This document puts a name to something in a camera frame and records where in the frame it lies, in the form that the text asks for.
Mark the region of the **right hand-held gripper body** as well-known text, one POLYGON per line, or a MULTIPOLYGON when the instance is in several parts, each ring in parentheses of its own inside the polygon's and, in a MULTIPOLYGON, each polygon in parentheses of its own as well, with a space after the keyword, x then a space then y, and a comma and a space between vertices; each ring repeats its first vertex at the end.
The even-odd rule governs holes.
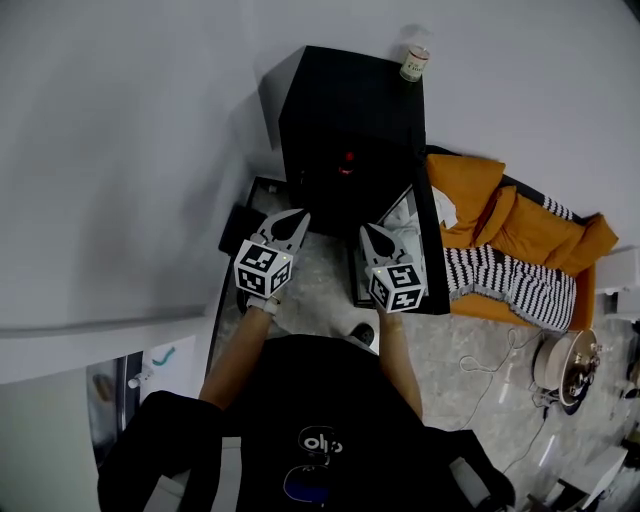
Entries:
POLYGON ((427 282, 420 265, 404 249, 393 257, 366 257, 368 292, 386 313, 414 310, 420 306, 427 282))

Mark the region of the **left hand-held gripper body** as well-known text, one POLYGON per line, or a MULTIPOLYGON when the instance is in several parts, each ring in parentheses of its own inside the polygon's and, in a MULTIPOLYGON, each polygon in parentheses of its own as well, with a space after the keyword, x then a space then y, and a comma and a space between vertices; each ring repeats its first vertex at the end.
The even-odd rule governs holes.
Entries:
POLYGON ((235 285, 243 307, 255 307, 275 315, 282 289, 292 278, 294 262, 291 250, 244 240, 233 263, 235 285))

